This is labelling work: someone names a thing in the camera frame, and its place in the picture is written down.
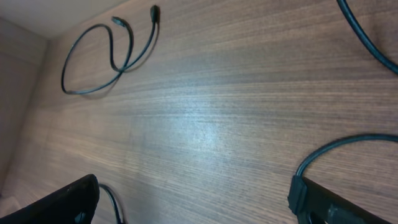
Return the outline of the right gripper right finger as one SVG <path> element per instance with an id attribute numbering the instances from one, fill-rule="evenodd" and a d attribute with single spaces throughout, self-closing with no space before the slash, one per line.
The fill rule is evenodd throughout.
<path id="1" fill-rule="evenodd" d="M 289 208 L 299 224 L 390 224 L 302 176 L 292 177 Z"/>

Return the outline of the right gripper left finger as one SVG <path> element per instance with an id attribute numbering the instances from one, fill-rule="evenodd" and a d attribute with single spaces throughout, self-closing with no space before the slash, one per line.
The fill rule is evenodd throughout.
<path id="1" fill-rule="evenodd" d="M 91 223 L 100 198 L 95 175 L 88 174 L 1 218 L 1 223 Z"/>

